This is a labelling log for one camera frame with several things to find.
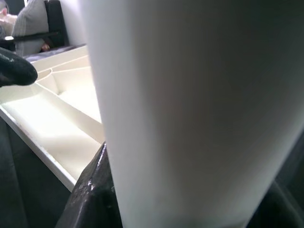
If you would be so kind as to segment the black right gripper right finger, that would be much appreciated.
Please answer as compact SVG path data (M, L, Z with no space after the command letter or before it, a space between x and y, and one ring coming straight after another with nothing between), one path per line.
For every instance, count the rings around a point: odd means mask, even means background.
M274 182L249 223L248 228L302 228L304 215L292 196Z

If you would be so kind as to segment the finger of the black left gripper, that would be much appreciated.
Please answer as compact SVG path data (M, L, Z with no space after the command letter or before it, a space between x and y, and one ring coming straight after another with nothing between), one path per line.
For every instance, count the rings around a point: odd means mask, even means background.
M13 52L0 48L0 86L28 86L38 78L33 65Z

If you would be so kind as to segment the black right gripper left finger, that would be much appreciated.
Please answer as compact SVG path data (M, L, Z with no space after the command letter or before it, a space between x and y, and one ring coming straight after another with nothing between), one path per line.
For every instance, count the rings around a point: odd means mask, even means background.
M82 171L57 228L120 228L120 211L104 142Z

